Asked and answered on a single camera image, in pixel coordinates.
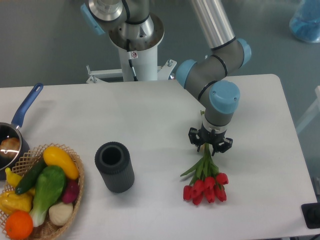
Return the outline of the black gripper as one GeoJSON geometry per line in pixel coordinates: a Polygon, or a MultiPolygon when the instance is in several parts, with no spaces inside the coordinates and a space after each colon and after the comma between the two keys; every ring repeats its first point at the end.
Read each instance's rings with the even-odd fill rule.
{"type": "Polygon", "coordinates": [[[233,146],[233,139],[225,137],[225,133],[225,131],[216,133],[214,129],[208,131],[204,126],[200,130],[191,127],[188,132],[188,138],[190,143],[197,147],[197,152],[200,151],[201,146],[205,143],[212,145],[211,156],[214,156],[215,153],[225,153],[233,146]]]}

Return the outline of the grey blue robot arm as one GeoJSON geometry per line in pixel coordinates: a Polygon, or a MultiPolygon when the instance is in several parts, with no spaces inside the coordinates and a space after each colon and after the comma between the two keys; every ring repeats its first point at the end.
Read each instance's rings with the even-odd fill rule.
{"type": "MultiPolygon", "coordinates": [[[[205,108],[201,127],[191,128],[188,137],[197,147],[210,144],[214,153],[223,153],[233,145],[225,133],[240,100],[239,88],[226,77],[250,60],[251,48],[235,37],[219,0],[190,4],[212,53],[200,63],[184,61],[175,73],[179,84],[205,108]]],[[[87,0],[80,11],[98,35],[108,34],[117,47],[125,82],[169,78],[157,60],[164,26],[147,0],[87,0]]]]}

